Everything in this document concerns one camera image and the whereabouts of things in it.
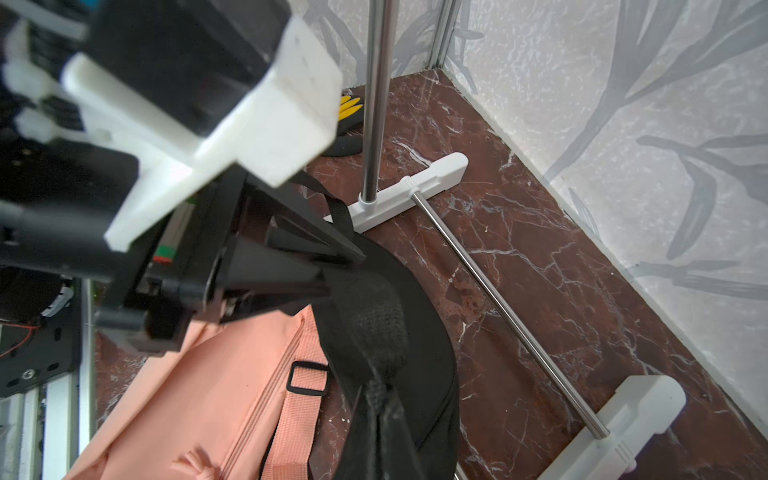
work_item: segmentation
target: screw hole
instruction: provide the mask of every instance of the screw hole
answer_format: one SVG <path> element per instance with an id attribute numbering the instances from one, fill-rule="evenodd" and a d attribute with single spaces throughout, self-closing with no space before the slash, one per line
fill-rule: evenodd
<path id="1" fill-rule="evenodd" d="M 2 237 L 0 237 L 0 240 L 2 240 L 5 245 L 16 247 L 18 246 L 18 231 L 11 227 L 3 227 Z"/>

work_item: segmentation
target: zipper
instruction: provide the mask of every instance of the zipper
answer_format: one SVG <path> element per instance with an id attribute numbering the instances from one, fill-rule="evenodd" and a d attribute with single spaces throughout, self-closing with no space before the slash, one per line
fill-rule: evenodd
<path id="1" fill-rule="evenodd" d="M 270 381 L 266 384 L 266 387 L 264 387 L 264 392 L 259 398 L 259 402 L 257 403 L 256 408 L 253 409 L 253 413 L 251 413 L 250 417 L 248 418 L 248 422 L 246 423 L 246 427 L 243 430 L 243 433 L 237 439 L 234 450 L 230 454 L 229 458 L 227 458 L 224 466 L 221 468 L 221 475 L 219 475 L 219 480 L 227 480 L 227 477 L 232 472 L 232 468 L 234 468 L 235 463 L 237 463 L 237 459 L 245 449 L 245 445 L 250 440 L 250 437 L 253 434 L 253 430 L 256 428 L 261 415 L 264 413 L 266 404 L 269 403 L 270 399 L 273 397 L 273 394 L 280 387 L 278 381 L 283 378 L 283 374 L 288 370 L 290 364 L 292 363 L 293 357 L 296 354 L 296 350 L 299 347 L 299 341 L 301 340 L 302 332 L 303 323 L 299 326 L 299 330 L 296 332 L 296 335 L 288 344 L 288 348 L 286 348 L 286 351 L 283 354 L 283 358 L 280 359 L 280 363 L 277 365 L 277 368 L 270 378 Z"/>

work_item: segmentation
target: red marble floor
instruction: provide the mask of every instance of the red marble floor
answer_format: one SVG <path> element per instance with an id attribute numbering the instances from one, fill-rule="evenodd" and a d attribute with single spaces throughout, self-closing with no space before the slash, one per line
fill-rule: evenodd
<path id="1" fill-rule="evenodd" d="M 683 412 L 623 478 L 768 478 L 765 438 L 450 80 L 439 71 L 393 80 L 380 187 L 454 151 L 469 158 L 464 179 L 430 203 L 593 408 L 629 375 L 661 372 L 685 389 Z M 349 204 L 361 165 L 359 155 L 319 158 L 309 171 Z M 452 338 L 469 478 L 536 478 L 580 421 L 420 212 L 366 235 L 415 274 Z M 97 361 L 103 420 L 141 359 L 102 338 Z M 332 478 L 349 417 L 333 388 L 310 458 L 315 480 Z"/>

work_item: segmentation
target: leaf pattern wallpaper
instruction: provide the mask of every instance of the leaf pattern wallpaper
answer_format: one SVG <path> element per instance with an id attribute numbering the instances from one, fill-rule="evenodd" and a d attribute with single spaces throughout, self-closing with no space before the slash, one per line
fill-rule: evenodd
<path id="1" fill-rule="evenodd" d="M 289 0 L 341 67 L 344 86 L 366 82 L 369 0 Z M 429 57 L 442 0 L 399 3 L 392 76 L 424 69 Z"/>
<path id="2" fill-rule="evenodd" d="M 456 30 L 454 82 L 768 435 L 768 0 L 464 0 Z"/>

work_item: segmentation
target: black shoulder strap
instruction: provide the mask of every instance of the black shoulder strap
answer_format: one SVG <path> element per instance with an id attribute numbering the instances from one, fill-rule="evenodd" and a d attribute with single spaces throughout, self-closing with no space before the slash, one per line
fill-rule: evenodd
<path id="1" fill-rule="evenodd" d="M 306 172 L 299 172 L 291 181 L 323 194 L 334 226 L 354 238 L 344 202 Z M 402 402 L 392 386 L 392 379 L 408 360 L 400 298 L 378 273 L 328 266 L 323 275 L 331 299 L 313 304 L 320 345 L 345 397 L 354 401 L 349 433 L 333 478 L 424 480 Z"/>
<path id="2" fill-rule="evenodd" d="M 302 170 L 298 174 L 293 175 L 293 178 L 291 178 L 290 181 L 292 184 L 303 185 L 311 191 L 325 196 L 326 203 L 328 203 L 328 210 L 331 212 L 333 225 L 336 229 L 347 237 L 351 237 L 354 234 L 355 229 L 352 225 L 352 218 L 349 215 L 349 209 L 346 207 L 346 204 L 334 197 L 315 177 Z"/>

